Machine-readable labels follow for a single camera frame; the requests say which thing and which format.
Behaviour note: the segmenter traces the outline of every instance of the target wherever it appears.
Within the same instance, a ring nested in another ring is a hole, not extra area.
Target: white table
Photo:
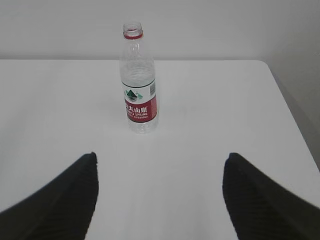
[[[0,211],[98,156],[88,240],[235,240],[222,195],[238,152],[320,206],[320,176],[260,61],[157,61],[159,125],[129,131],[118,62],[0,61]]]

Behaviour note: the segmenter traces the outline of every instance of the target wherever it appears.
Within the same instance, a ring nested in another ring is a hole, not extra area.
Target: white wall
[[[128,20],[156,58],[266,61],[320,129],[320,0],[0,0],[0,58],[116,58]]]

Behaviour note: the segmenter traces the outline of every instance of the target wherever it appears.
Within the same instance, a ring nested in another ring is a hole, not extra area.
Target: red bottle label
[[[136,123],[146,123],[157,115],[156,82],[142,87],[123,84],[124,101],[128,118]]]

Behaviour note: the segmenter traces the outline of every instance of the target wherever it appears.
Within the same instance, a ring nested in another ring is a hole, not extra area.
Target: bottle mouth
[[[140,22],[130,22],[123,25],[123,36],[126,39],[134,40],[143,36],[142,25]]]

